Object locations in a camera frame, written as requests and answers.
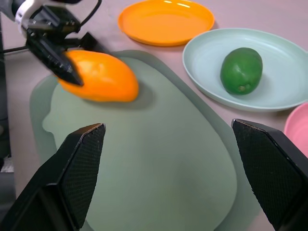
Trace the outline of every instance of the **light blue plate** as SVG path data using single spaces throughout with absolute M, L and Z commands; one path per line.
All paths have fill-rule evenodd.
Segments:
M 248 95 L 227 93 L 220 81 L 224 58 L 240 47 L 256 50 L 263 60 L 259 86 Z M 207 96 L 247 111 L 280 111 L 308 100 L 308 54 L 296 44 L 262 31 L 228 28 L 203 33 L 183 54 L 185 69 Z

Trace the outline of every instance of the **light green cutting board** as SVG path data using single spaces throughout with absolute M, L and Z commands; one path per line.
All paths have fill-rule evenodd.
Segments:
M 56 85 L 50 111 L 41 116 L 57 148 L 80 127 L 106 124 L 89 225 L 94 231 L 213 231 L 237 192 L 228 150 L 168 78 L 134 55 L 120 57 L 139 80 L 136 101 L 93 103 Z

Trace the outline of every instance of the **robotic arm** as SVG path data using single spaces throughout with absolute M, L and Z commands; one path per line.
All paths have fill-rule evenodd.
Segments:
M 82 39 L 67 38 L 78 33 L 92 17 L 102 0 L 81 23 L 65 7 L 81 0 L 1 0 L 0 11 L 18 24 L 26 37 L 26 47 L 58 78 L 83 85 L 73 62 L 66 57 L 68 48 L 81 47 L 88 51 L 108 53 L 98 41 L 87 33 Z

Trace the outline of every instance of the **table surface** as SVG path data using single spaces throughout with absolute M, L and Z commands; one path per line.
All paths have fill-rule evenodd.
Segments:
M 182 65 L 183 46 L 174 48 L 152 47 L 136 43 L 126 37 L 117 27 L 117 16 L 137 0 L 104 0 L 94 17 L 82 28 L 79 36 L 91 32 L 111 51 L 142 50 L 151 53 L 168 65 L 190 86 L 226 123 L 233 118 L 262 123 L 283 130 L 291 110 L 276 113 L 251 113 L 221 105 L 203 95 L 189 79 Z M 215 15 L 214 28 L 246 27 L 263 30 L 282 36 L 308 50 L 308 1 L 297 0 L 196 0 Z M 83 19 L 95 5 L 95 0 L 83 0 L 70 9 L 76 17 Z M 23 46 L 25 40 L 17 25 L 5 16 L 2 19 L 4 47 Z M 10 139 L 15 167 L 17 194 L 26 186 L 39 164 L 29 115 L 29 98 L 32 89 L 50 74 L 29 52 L 9 54 L 5 58 L 8 92 Z M 272 231 L 265 215 L 260 213 L 249 228 L 250 231 Z

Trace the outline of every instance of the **green fruit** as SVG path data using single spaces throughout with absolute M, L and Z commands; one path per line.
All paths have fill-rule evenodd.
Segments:
M 239 48 L 223 61 L 220 79 L 231 94 L 245 95 L 258 86 L 263 71 L 262 58 L 251 48 Z

